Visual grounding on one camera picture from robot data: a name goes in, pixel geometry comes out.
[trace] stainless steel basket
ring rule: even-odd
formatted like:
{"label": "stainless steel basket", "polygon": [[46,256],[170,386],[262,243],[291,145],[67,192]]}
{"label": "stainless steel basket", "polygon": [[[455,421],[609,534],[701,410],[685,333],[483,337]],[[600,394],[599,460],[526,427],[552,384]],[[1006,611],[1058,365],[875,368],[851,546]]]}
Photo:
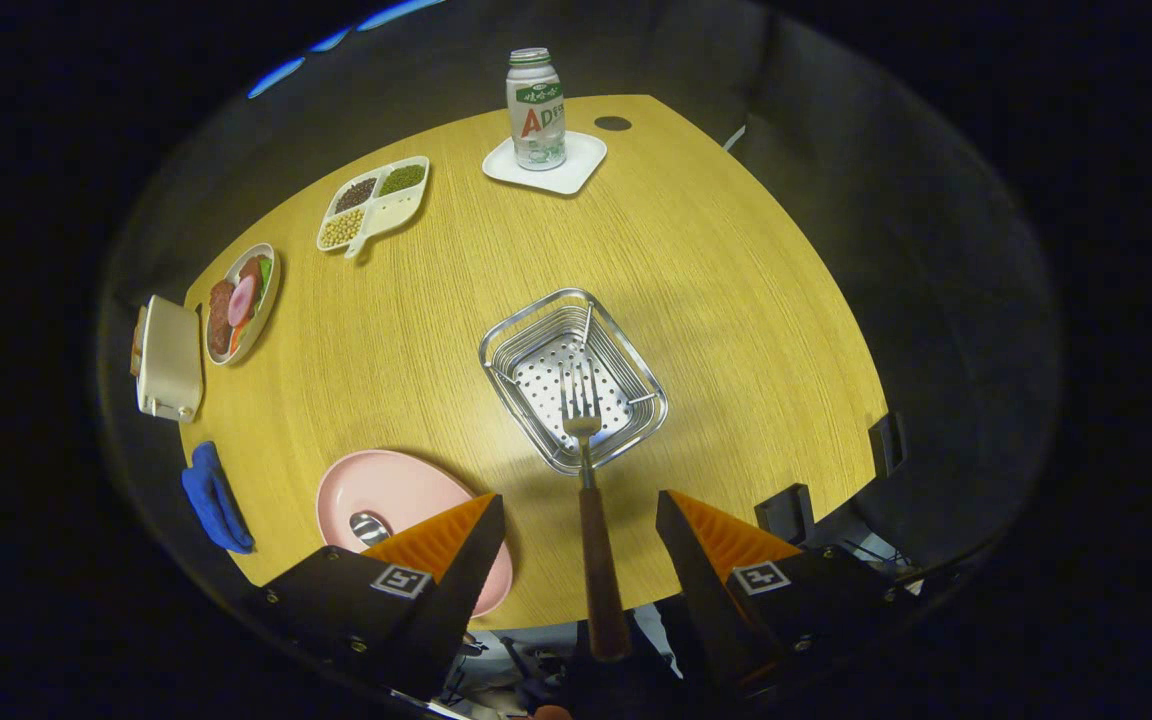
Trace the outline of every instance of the stainless steel basket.
{"label": "stainless steel basket", "polygon": [[564,288],[532,302],[488,331],[479,362],[500,401],[531,438],[550,468],[579,473],[575,438],[563,432],[558,382],[579,363],[593,377],[602,407],[602,430],[590,439],[594,468],[643,441],[664,423],[664,389],[590,293]]}

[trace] white coaster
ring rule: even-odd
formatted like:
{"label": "white coaster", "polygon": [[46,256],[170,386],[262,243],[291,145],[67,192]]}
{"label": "white coaster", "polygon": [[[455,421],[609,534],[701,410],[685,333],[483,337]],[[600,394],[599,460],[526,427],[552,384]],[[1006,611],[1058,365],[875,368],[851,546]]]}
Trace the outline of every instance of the white coaster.
{"label": "white coaster", "polygon": [[539,187],[540,190],[561,195],[575,195],[585,185],[589,176],[594,174],[599,162],[607,158],[607,143],[593,135],[571,131],[567,132],[566,142],[567,160],[562,165],[548,170],[525,170],[518,167],[518,161],[513,158],[513,138],[503,138],[503,142],[483,159],[483,172],[498,181]]}

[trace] bottle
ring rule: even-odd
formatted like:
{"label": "bottle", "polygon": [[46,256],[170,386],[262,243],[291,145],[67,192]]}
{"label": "bottle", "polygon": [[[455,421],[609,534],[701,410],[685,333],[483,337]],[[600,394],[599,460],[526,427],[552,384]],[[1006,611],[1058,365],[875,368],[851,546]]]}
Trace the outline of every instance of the bottle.
{"label": "bottle", "polygon": [[567,159],[563,85],[545,47],[509,53],[503,96],[513,130],[513,156],[522,168],[547,170]]}

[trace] wooden fork handle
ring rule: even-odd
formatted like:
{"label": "wooden fork handle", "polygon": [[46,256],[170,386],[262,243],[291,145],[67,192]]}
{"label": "wooden fork handle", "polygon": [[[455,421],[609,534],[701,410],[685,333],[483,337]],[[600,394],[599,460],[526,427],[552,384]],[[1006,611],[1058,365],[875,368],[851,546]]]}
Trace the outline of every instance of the wooden fork handle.
{"label": "wooden fork handle", "polygon": [[616,583],[616,562],[602,515],[602,493],[598,488],[579,492],[581,544],[585,548],[585,602],[589,608],[589,647],[599,662],[614,662],[630,655],[630,626],[621,606]]}

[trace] wood grain tabletop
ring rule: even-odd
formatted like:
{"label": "wood grain tabletop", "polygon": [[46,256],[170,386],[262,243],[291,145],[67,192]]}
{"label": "wood grain tabletop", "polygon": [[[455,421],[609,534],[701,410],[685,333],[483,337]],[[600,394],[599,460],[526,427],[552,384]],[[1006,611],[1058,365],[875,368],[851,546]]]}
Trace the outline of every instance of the wood grain tabletop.
{"label": "wood grain tabletop", "polygon": [[[241,363],[204,361],[205,395],[180,425],[188,457],[215,441],[256,539],[233,555],[264,584],[323,541],[314,497],[365,448],[433,462],[471,492],[502,493],[513,590],[472,629],[585,616],[579,479],[554,473],[477,359],[484,333],[562,287],[591,291],[669,400],[659,432],[599,470],[626,607],[676,593],[654,530],[676,488],[755,523],[755,505],[805,483],[823,516],[873,478],[867,429],[887,414],[861,329],[776,200],[715,142],[649,96],[573,97],[567,128],[607,158],[574,196],[485,177],[506,109],[371,152],[289,197],[192,283],[207,291],[244,250],[283,264],[268,324]],[[632,127],[612,132],[594,119]],[[356,260],[314,247],[348,179],[429,156],[425,199]]]}

